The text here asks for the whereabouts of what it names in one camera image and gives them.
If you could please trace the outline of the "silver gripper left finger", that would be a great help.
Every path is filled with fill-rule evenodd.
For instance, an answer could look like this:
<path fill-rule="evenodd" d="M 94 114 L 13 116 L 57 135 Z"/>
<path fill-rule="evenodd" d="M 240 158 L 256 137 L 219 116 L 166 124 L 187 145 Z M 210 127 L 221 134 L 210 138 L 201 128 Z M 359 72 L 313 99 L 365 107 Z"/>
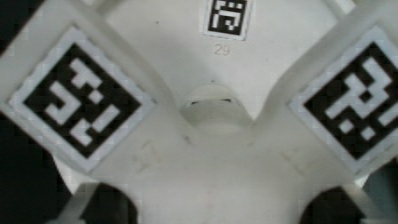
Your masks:
<path fill-rule="evenodd" d="M 135 204 L 118 188 L 103 183 L 80 185 L 59 224 L 139 224 Z"/>

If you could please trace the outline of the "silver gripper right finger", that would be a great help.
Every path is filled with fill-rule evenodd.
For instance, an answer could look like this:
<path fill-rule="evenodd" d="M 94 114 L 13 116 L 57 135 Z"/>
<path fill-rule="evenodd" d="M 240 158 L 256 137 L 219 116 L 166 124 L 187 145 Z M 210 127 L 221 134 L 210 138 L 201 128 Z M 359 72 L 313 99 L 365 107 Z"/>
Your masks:
<path fill-rule="evenodd" d="M 299 224 L 368 224 L 384 218 L 370 193 L 356 184 L 349 184 L 317 195 Z"/>

